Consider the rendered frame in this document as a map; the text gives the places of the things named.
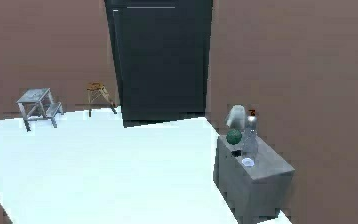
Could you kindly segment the black fridge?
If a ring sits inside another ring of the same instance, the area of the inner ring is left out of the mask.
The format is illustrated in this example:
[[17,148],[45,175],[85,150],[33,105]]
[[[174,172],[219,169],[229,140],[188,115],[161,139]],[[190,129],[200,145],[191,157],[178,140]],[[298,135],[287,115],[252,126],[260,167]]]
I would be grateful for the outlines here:
[[213,0],[103,0],[125,127],[203,117]]

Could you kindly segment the pale grey rounded object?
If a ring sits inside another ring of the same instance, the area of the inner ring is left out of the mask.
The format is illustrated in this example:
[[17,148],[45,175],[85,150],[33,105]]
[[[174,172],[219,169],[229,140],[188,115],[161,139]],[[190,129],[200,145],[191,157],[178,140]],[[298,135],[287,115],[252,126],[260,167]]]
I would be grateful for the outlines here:
[[242,130],[245,127],[246,110],[243,105],[234,105],[226,117],[229,128]]

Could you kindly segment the green ball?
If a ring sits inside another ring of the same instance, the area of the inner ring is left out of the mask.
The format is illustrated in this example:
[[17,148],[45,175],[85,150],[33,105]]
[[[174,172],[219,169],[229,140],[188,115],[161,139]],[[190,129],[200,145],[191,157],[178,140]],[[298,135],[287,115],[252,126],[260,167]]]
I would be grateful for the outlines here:
[[242,139],[242,133],[237,129],[230,129],[226,134],[226,141],[231,145],[238,144]]

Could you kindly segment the brown wooden stool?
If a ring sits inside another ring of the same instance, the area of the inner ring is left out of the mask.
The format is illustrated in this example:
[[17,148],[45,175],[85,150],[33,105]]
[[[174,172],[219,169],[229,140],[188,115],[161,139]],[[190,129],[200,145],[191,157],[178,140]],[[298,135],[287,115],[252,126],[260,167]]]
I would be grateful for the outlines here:
[[92,110],[94,107],[102,108],[107,107],[112,110],[114,114],[117,113],[115,107],[115,101],[111,98],[105,85],[100,82],[90,82],[87,85],[88,95],[88,116],[92,116]]

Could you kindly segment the grey cabinet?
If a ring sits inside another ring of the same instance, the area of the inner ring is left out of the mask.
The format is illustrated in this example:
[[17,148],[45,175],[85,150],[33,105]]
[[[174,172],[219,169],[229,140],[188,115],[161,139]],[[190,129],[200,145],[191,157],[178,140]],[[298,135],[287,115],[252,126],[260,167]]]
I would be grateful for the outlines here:
[[238,224],[258,224],[278,216],[295,169],[260,137],[255,165],[246,167],[226,141],[217,139],[213,180]]

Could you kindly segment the grey step stool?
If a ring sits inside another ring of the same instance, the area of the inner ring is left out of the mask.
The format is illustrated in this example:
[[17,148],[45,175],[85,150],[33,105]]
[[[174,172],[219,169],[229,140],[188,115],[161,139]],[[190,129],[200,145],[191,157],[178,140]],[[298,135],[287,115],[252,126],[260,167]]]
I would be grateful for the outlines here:
[[27,132],[31,131],[30,121],[50,120],[52,126],[56,128],[56,114],[64,114],[62,103],[53,99],[50,88],[28,89],[16,104]]

